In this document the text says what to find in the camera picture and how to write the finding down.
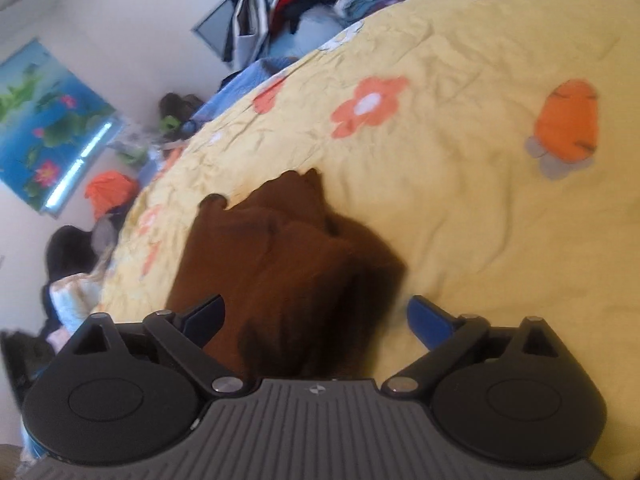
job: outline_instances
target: logo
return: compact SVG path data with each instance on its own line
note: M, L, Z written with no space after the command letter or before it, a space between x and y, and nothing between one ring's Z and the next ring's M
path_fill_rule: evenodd
M325 393L326 388L322 386L322 384L315 384L314 386L309 388L309 391L314 395L321 396Z

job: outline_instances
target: blue water painting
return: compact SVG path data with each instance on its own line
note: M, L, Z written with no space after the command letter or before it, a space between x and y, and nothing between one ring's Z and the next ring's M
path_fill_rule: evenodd
M37 41L0 65L0 180L36 211L96 145L114 108Z

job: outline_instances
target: gray ribbed plate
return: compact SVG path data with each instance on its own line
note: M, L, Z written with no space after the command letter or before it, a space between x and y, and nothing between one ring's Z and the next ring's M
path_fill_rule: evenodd
M217 400L196 429L142 462L90 468L42 460L27 480L606 480L589 462L503 468L465 454L417 402L372 381L275 381Z

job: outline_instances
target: bed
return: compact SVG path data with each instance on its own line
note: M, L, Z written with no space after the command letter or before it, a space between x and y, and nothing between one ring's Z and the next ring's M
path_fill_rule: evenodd
M425 350L421 294L545 317L606 398L596 462L640 469L640 0L410 0L357 23L193 137L145 189L101 310L163 307L198 203L318 168L329 204L406 263L381 381Z

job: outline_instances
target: orange cloth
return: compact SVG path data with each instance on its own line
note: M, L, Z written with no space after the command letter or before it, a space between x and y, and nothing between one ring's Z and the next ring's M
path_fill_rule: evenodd
M106 171L95 177L84 190L84 197L94 207L94 218L133 199L140 191L137 181L117 171Z
M590 158L598 145L598 95L588 81L572 79L546 99L535 136L565 162Z

